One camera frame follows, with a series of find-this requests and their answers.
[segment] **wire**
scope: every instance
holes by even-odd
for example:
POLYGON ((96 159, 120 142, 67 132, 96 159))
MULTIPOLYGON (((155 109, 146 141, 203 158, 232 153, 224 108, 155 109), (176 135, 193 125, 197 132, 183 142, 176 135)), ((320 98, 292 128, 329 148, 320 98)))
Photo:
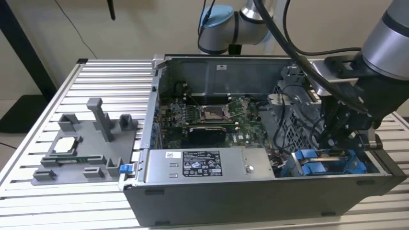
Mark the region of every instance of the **wire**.
POLYGON ((203 16, 204 16, 204 11, 205 11, 205 2, 207 2, 207 0, 204 0, 203 11, 200 13, 200 20, 199 20, 199 25, 197 25, 197 35, 200 35, 200 24, 203 23, 203 16))
MULTIPOLYGON (((313 130, 315 130, 315 128, 317 127, 317 125, 320 124, 320 121, 323 121, 324 120, 324 117, 321 117, 321 118, 319 118, 317 120, 316 120, 316 122, 315 122, 315 125, 313 125, 313 130)), ((313 135, 315 135, 315 132, 311 132, 309 133, 309 142, 311 142, 311 144, 319 149, 320 147, 315 144, 315 142, 313 142, 313 135)))
POLYGON ((11 145, 8 145, 8 144, 6 144, 6 143, 3 143, 3 142, 0 142, 0 145, 4 145, 4 146, 7 146, 7 147, 10 147, 10 148, 12 148, 12 149, 18 149, 15 146, 11 146, 11 145))
POLYGON ((317 73, 317 71, 313 69, 309 61, 307 58, 303 58, 299 53, 295 51, 292 46, 289 45, 285 37, 283 36, 280 29, 273 22, 269 13, 264 7, 261 0, 253 0, 255 6, 257 8, 257 11, 260 13, 260 16, 267 24, 267 27, 273 34, 277 43, 280 44, 281 48, 289 55, 289 57, 297 62, 300 68, 303 69, 305 75, 312 78, 319 85, 323 86, 323 88, 333 95, 333 97, 340 100, 348 107, 351 107, 353 110, 359 111, 360 113, 368 113, 368 109, 363 105, 363 103, 359 100, 353 100, 353 98, 349 98, 344 92, 340 91, 340 89, 332 85, 328 80, 317 73))
POLYGON ((285 7, 284 7, 284 15, 283 15, 283 30, 284 30, 284 35, 285 35, 285 38, 288 40, 289 45, 293 47, 293 49, 299 53, 301 53, 303 55, 307 55, 307 56, 319 56, 319 55, 336 54, 336 53, 343 53, 343 52, 349 52, 349 51, 359 51, 359 52, 361 51, 360 47, 335 49, 335 50, 321 51, 321 52, 305 52, 305 51, 300 50, 296 47, 296 45, 295 45, 295 43, 293 43, 293 41, 289 37, 288 29, 287 29, 287 14, 288 14, 289 3, 291 3, 291 0, 287 0, 285 7))
POLYGON ((283 94, 281 94, 281 105, 283 105, 281 106, 281 117, 280 117, 280 121, 279 121, 279 127, 276 129, 275 136, 273 136, 273 144, 275 144, 276 148, 279 149, 279 152, 284 152, 287 155, 291 155, 292 153, 288 150, 285 150, 283 148, 283 146, 280 146, 277 144, 277 136, 279 136, 279 132, 280 132, 283 125, 284 125, 284 117, 285 117, 285 101, 284 101, 283 94))
POLYGON ((70 20, 70 22, 71 22, 71 24, 72 24, 72 26, 74 26, 74 28, 75 28, 78 34, 79 34, 79 37, 80 37, 80 39, 82 39, 84 45, 86 45, 87 48, 90 49, 90 51, 91 51, 92 55, 95 56, 95 58, 98 59, 98 56, 95 55, 95 52, 92 51, 92 49, 91 49, 90 46, 87 45, 87 43, 86 43, 86 41, 84 41, 84 39, 83 39, 83 36, 82 36, 82 34, 80 34, 80 32, 79 32, 79 30, 78 30, 78 28, 76 28, 76 25, 74 24, 74 22, 72 22, 72 20, 70 19, 67 13, 64 12, 62 5, 59 4, 58 0, 54 0, 54 1, 56 2, 56 4, 58 4, 58 6, 59 6, 59 8, 60 8, 60 10, 62 10, 62 12, 63 12, 63 14, 66 15, 66 18, 70 20))
POLYGON ((207 22, 209 21, 209 17, 211 17, 211 14, 212 14, 212 9, 213 9, 213 6, 215 6, 215 2, 216 2, 216 0, 212 1, 209 10, 207 11, 205 16, 204 16, 204 20, 203 20, 201 22, 199 22, 199 25, 201 24, 203 26, 200 27, 200 31, 199 31, 197 47, 200 47, 200 46, 199 46, 199 42, 200 42, 200 38, 201 38, 203 33, 204 33, 204 30, 205 30, 205 28, 204 28, 204 27, 205 27, 205 24, 207 24, 207 22))

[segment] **black pole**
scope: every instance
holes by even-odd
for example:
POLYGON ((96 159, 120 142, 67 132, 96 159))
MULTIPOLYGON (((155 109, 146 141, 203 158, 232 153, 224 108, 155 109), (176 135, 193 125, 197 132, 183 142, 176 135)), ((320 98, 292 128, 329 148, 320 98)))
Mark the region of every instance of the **black pole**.
POLYGON ((7 0, 0 0, 0 29, 46 100, 50 102, 58 90, 7 0))

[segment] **white wall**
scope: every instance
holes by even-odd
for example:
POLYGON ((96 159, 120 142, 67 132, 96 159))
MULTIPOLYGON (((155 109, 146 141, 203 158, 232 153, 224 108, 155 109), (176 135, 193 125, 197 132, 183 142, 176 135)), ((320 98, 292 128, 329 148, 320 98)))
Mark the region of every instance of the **white wall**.
MULTIPOLYGON (((106 0, 59 0, 99 58, 152 58, 197 53, 201 0, 116 0, 116 21, 106 0)), ((44 66, 59 83, 79 58, 94 58, 54 0, 10 0, 44 66)), ((244 1, 217 0, 239 10, 244 1)), ((244 48, 261 54, 263 46, 244 48)))
MULTIPOLYGON (((288 28, 293 42, 305 51, 361 46, 391 1, 292 0, 288 28)), ((155 53, 197 53, 196 31, 203 0, 114 2, 116 21, 111 20, 106 0, 59 0, 99 58, 151 58, 155 53)), ((217 4, 229 4, 236 10, 244 2, 217 0, 217 4)), ((60 84, 76 60, 94 56, 54 0, 8 0, 8 3, 44 66, 60 84)), ((243 51, 244 54, 263 54, 264 46, 245 46, 243 51)), ((273 54, 284 54, 279 46, 275 46, 273 54)), ((409 115, 409 104, 400 111, 409 115)))

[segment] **slotted aluminum surface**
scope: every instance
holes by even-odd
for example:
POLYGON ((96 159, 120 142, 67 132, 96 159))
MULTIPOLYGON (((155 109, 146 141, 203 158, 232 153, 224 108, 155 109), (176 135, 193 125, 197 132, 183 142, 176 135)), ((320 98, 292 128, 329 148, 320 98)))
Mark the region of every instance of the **slotted aluminum surface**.
MULTIPOLYGON (((102 97, 111 118, 132 114, 140 121, 135 140, 139 155, 144 114, 152 81, 150 60, 91 60, 76 65, 46 112, 0 173, 0 228, 27 229, 147 229, 130 208, 118 183, 32 186, 30 180, 59 131, 62 113, 76 113, 80 120, 94 119, 87 112, 90 97, 102 97)), ((377 133, 384 148, 409 174, 409 125, 391 114, 377 133)), ((195 226, 184 230, 261 229, 409 229, 409 180, 387 195, 363 200, 341 217, 284 220, 261 223, 195 226)))

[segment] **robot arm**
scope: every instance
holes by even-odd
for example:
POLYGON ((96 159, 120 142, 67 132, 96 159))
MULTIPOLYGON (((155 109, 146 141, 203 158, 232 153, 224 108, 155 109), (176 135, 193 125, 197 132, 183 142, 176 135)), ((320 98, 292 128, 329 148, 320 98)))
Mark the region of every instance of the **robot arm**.
POLYGON ((301 58, 272 21, 272 0, 248 0, 240 12, 216 5, 203 13, 199 48, 223 54, 231 44, 257 44, 273 34, 321 96, 320 148, 381 149, 375 129, 409 98, 409 1, 393 0, 356 56, 301 58))
POLYGON ((409 1, 395 0, 369 35, 363 53, 356 56, 328 57, 315 65, 324 77, 351 82, 335 83, 357 98, 368 109, 363 114, 321 92, 321 114, 325 131, 321 148, 380 149, 383 144, 375 129, 384 117, 397 110, 409 98, 409 1))
MULTIPOLYGON (((269 17, 273 16, 273 0, 263 0, 269 17)), ((256 9, 248 0, 240 11, 228 5, 215 5, 204 10, 197 46, 205 54, 223 54, 229 45, 256 45, 271 38, 271 33, 256 9)))

